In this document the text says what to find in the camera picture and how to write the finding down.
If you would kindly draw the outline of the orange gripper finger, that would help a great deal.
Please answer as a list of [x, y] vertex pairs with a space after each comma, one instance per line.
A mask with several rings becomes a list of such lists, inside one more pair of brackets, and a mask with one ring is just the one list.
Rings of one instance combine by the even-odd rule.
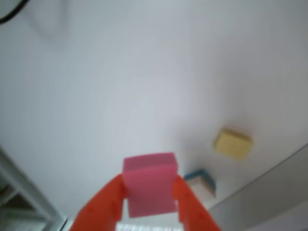
[[173, 198], [178, 203], [179, 221], [185, 231], [220, 231], [209, 212], [179, 175], [173, 184]]
[[78, 212], [74, 231], [114, 231], [122, 219], [126, 189], [121, 174], [104, 185]]

